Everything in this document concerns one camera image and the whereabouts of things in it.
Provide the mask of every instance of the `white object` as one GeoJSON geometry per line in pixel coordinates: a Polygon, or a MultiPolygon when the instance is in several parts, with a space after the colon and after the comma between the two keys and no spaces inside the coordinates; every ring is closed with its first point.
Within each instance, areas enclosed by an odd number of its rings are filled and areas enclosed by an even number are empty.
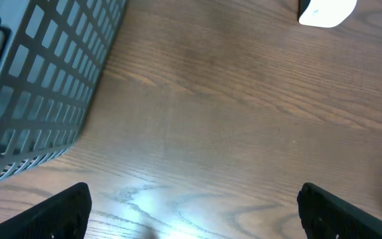
{"type": "Polygon", "coordinates": [[[302,13],[298,22],[313,27],[335,27],[349,17],[357,0],[300,0],[302,13]]]}

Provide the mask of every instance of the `brown wood surface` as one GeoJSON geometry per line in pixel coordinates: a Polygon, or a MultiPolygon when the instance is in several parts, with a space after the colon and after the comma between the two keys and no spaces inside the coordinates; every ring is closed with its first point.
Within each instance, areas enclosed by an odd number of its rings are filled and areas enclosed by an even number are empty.
{"type": "Polygon", "coordinates": [[[90,186],[87,238],[304,238],[310,181],[382,219],[382,0],[132,0],[86,127],[0,182],[0,222],[90,186]]]}

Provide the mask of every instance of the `wood grain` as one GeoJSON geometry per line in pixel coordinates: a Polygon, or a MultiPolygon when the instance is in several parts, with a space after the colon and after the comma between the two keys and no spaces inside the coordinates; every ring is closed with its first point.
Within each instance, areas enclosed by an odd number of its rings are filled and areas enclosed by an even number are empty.
{"type": "Polygon", "coordinates": [[[131,1],[77,144],[0,182],[0,222],[80,181],[87,238],[304,238],[308,181],[382,219],[382,0],[297,9],[131,1]]]}

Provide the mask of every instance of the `laundry basket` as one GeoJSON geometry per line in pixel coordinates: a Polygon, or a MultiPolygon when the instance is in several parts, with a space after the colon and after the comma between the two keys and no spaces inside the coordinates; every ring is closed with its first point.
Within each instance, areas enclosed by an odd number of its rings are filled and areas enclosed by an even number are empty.
{"type": "Polygon", "coordinates": [[[0,0],[0,180],[78,138],[125,0],[0,0]]]}

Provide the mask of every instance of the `gray basket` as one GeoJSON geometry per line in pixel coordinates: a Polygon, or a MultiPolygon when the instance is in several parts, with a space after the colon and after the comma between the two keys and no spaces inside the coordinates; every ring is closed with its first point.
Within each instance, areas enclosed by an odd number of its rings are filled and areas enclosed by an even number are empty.
{"type": "Polygon", "coordinates": [[[78,138],[124,8],[125,0],[0,0],[0,180],[78,138]]]}

